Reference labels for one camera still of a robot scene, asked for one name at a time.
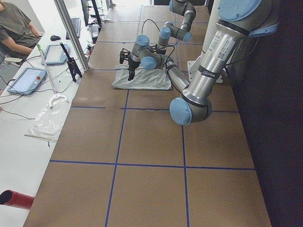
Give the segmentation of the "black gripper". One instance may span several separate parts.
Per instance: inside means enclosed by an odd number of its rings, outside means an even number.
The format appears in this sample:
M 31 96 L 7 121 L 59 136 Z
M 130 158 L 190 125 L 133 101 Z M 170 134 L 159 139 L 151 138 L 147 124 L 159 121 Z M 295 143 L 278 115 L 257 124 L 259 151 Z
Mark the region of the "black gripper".
M 139 67 L 140 61 L 135 60 L 131 55 L 128 57 L 128 65 L 129 65 L 129 76 L 128 81 L 134 79 L 135 76 L 135 69 Z

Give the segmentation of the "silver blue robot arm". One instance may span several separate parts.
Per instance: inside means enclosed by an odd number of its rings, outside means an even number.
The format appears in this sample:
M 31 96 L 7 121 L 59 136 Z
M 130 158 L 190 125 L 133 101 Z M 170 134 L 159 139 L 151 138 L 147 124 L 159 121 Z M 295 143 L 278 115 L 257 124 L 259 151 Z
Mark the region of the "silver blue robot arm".
M 150 46 L 146 35 L 138 35 L 131 51 L 120 52 L 120 61 L 128 61 L 129 80 L 134 78 L 139 66 L 145 70 L 161 69 L 166 72 L 180 92 L 180 97 L 173 99 L 169 107 L 175 123 L 188 125 L 204 121 L 212 109 L 208 96 L 234 49 L 244 38 L 273 34 L 278 27 L 279 7 L 278 0 L 217 1 L 213 6 L 213 11 L 218 12 L 216 32 L 207 50 L 198 57 L 197 70 L 189 80 L 165 51 L 171 37 L 183 42 L 191 39 L 190 29 L 196 10 L 190 1 L 172 0 L 169 9 L 184 18 L 181 27 L 165 23 L 155 47 Z
M 173 23 L 166 22 L 160 29 L 156 50 L 156 53 L 159 54 L 166 53 L 166 46 L 168 46 L 169 39 L 171 37 L 183 42 L 189 42 L 192 37 L 190 29 L 196 17 L 194 5 L 187 0 L 171 0 L 169 3 L 169 10 L 175 14 L 183 16 L 184 18 L 181 27 L 176 27 Z

